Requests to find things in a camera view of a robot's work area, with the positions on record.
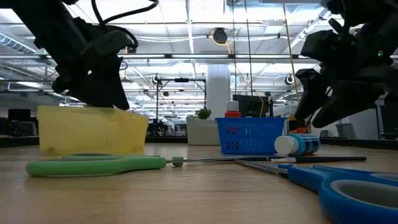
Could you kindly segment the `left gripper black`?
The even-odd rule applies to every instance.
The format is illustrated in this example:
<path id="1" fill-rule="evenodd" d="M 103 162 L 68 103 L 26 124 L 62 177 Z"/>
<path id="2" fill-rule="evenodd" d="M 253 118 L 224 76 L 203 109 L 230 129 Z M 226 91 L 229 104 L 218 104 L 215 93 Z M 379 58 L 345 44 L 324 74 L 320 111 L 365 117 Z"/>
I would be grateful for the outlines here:
<path id="1" fill-rule="evenodd" d="M 120 27 L 101 27 L 80 18 L 51 18 L 51 56 L 59 73 L 52 84 L 53 90 L 57 93 L 67 90 L 70 96 L 93 107 L 128 110 L 119 76 L 122 61 L 119 51 L 102 58 L 82 56 L 90 41 L 114 30 L 124 33 Z"/>

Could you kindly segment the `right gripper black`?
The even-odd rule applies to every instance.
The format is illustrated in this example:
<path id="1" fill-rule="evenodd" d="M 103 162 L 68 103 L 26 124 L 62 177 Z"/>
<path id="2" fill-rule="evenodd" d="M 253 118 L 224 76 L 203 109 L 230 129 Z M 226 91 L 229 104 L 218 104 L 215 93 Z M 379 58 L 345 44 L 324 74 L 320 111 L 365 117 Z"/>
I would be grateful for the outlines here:
<path id="1" fill-rule="evenodd" d="M 296 73 L 303 95 L 294 116 L 304 119 L 320 109 L 312 121 L 315 128 L 374 109 L 386 92 L 398 100 L 398 87 L 383 83 L 398 49 L 398 19 L 366 23 L 355 35 L 334 19 L 329 23 L 333 29 L 309 34 L 300 53 L 318 60 L 321 72 L 308 68 Z M 343 83 L 333 85 L 328 96 L 326 90 L 335 80 Z"/>

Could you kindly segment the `blue paint bottle white cap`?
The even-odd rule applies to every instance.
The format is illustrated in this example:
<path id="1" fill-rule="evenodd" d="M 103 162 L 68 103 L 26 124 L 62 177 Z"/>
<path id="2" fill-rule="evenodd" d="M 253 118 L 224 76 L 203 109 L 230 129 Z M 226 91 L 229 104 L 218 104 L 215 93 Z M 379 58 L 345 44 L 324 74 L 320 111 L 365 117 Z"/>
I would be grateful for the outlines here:
<path id="1" fill-rule="evenodd" d="M 321 148 L 320 140 L 312 134 L 287 134 L 274 141 L 278 154 L 289 156 L 307 156 Z"/>

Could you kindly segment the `green handled scissors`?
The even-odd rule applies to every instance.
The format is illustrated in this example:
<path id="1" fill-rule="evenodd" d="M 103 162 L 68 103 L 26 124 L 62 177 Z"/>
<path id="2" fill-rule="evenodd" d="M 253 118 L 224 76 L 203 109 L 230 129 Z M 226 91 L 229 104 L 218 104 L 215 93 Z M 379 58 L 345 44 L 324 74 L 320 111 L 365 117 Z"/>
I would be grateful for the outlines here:
<path id="1" fill-rule="evenodd" d="M 59 159 L 30 161 L 26 172 L 32 176 L 84 176 L 120 174 L 135 170 L 162 169 L 168 163 L 180 167 L 188 162 L 204 161 L 269 161 L 272 156 L 222 156 L 187 159 L 175 156 L 171 160 L 158 155 L 79 153 L 64 155 Z"/>

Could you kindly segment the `blue handled scissors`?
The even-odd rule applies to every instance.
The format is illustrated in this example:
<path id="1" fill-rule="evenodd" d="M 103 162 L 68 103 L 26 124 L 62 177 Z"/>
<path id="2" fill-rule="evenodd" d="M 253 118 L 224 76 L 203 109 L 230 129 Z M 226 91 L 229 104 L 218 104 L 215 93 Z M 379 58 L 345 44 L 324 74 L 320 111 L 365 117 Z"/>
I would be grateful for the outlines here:
<path id="1" fill-rule="evenodd" d="M 238 161 L 276 172 L 318 194 L 322 210 L 337 224 L 398 224 L 398 174 L 328 166 L 270 166 Z"/>

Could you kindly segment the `red paint bottle white cap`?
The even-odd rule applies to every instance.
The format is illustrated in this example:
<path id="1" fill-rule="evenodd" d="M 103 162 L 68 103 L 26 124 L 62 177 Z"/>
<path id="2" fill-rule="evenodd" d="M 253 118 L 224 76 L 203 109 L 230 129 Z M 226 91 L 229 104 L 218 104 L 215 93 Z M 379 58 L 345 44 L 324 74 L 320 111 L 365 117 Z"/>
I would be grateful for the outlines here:
<path id="1" fill-rule="evenodd" d="M 225 118 L 240 118 L 239 101 L 228 101 L 226 103 L 226 113 L 224 116 Z"/>

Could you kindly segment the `yellow plastic bin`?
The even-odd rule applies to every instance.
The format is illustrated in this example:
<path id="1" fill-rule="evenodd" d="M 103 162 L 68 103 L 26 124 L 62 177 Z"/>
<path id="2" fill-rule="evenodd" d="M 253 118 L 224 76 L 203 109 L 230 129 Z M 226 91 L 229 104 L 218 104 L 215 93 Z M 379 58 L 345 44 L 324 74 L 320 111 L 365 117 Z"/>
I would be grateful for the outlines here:
<path id="1" fill-rule="evenodd" d="M 39 106 L 42 154 L 142 154 L 148 119 L 116 108 Z"/>

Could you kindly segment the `dark background monitor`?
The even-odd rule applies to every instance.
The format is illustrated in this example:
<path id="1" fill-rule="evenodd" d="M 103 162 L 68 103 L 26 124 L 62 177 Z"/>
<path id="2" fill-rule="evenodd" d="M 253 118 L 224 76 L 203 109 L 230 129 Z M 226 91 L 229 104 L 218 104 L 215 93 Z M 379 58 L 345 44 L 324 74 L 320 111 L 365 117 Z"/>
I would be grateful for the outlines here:
<path id="1" fill-rule="evenodd" d="M 379 99 L 379 136 L 381 139 L 398 139 L 398 103 Z"/>
<path id="2" fill-rule="evenodd" d="M 8 109 L 8 120 L 11 121 L 30 121 L 31 110 L 30 109 Z"/>

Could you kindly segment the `black paintbrush silver ferrule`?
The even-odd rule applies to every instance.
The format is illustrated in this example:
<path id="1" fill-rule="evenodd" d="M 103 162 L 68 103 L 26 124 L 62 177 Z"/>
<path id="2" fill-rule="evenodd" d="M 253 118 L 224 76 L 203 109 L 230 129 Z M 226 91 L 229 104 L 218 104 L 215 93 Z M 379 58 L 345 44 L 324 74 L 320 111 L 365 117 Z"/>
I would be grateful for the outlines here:
<path id="1" fill-rule="evenodd" d="M 366 161 L 365 156 L 353 157 L 282 157 L 269 159 L 273 163 L 320 163 L 320 162 L 344 162 L 344 161 Z"/>

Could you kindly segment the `blue slotted plastic basket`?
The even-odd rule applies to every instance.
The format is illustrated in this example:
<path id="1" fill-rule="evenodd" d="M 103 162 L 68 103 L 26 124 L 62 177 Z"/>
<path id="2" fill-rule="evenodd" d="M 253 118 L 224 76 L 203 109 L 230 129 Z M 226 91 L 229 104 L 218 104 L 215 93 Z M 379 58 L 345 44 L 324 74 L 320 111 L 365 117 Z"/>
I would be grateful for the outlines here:
<path id="1" fill-rule="evenodd" d="M 273 155 L 285 118 L 216 118 L 223 154 Z"/>

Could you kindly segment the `small green background plant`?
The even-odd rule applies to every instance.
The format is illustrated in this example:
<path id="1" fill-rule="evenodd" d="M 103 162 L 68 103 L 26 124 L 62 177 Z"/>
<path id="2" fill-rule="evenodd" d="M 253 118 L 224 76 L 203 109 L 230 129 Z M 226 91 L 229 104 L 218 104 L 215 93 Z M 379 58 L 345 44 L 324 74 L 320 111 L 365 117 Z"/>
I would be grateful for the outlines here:
<path id="1" fill-rule="evenodd" d="M 212 112 L 209 109 L 202 108 L 195 112 L 196 119 L 208 119 L 211 116 Z"/>

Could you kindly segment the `white building column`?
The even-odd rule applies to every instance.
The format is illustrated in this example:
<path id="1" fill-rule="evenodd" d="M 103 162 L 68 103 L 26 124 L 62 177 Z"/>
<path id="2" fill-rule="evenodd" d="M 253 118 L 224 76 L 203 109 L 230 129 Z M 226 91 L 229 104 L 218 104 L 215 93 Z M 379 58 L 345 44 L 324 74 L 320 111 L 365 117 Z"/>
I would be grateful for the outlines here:
<path id="1" fill-rule="evenodd" d="M 206 107 L 210 119 L 221 118 L 230 100 L 230 71 L 228 64 L 209 64 L 206 77 Z"/>

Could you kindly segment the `black background station frame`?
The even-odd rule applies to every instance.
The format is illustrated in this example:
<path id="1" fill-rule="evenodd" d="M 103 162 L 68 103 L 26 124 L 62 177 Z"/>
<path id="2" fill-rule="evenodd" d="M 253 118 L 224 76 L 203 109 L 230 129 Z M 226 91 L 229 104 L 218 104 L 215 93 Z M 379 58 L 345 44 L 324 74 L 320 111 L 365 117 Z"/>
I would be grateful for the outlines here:
<path id="1" fill-rule="evenodd" d="M 165 98 L 159 99 L 160 92 L 188 92 L 188 89 L 178 89 L 178 90 L 164 90 L 164 87 L 167 86 L 169 82 L 174 83 L 188 83 L 193 82 L 196 84 L 197 87 L 204 93 L 203 99 L 189 99 L 189 98 L 181 98 L 181 99 L 174 99 L 174 98 Z M 158 136 L 166 136 L 168 127 L 166 127 L 165 123 L 160 123 L 159 120 L 159 105 L 166 105 L 166 106 L 175 106 L 175 105 L 203 105 L 203 108 L 206 109 L 206 80 L 199 79 L 199 78 L 159 78 L 157 77 L 156 80 L 156 109 L 155 109 L 155 120 L 154 120 L 154 127 L 156 129 L 156 134 Z"/>

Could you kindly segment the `silver ceiling duct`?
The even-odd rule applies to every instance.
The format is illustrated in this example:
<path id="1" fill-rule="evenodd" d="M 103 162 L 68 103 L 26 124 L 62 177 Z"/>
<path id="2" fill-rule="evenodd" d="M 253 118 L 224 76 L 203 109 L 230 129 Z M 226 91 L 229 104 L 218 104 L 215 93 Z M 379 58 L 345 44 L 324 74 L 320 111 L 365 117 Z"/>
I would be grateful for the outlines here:
<path id="1" fill-rule="evenodd" d="M 10 37 L 6 34 L 3 34 L 2 32 L 0 32 L 0 45 L 9 47 L 9 48 L 16 50 L 22 54 L 36 53 L 36 51 L 33 48 L 23 44 L 22 42 L 19 42 L 19 41 L 13 39 L 12 37 Z"/>

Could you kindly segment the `long horizontal ceiling rail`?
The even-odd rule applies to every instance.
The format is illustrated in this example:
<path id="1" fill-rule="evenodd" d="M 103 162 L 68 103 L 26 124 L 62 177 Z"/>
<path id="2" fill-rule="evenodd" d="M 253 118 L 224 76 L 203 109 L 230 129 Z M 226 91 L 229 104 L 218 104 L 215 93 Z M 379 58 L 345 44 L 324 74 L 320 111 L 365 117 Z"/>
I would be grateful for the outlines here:
<path id="1" fill-rule="evenodd" d="M 125 59 L 244 59 L 244 60 L 282 60 L 282 59 L 308 59 L 298 54 L 292 56 L 287 54 L 119 54 L 119 57 Z M 29 54 L 29 55 L 0 55 L 0 59 L 52 59 L 50 55 Z"/>

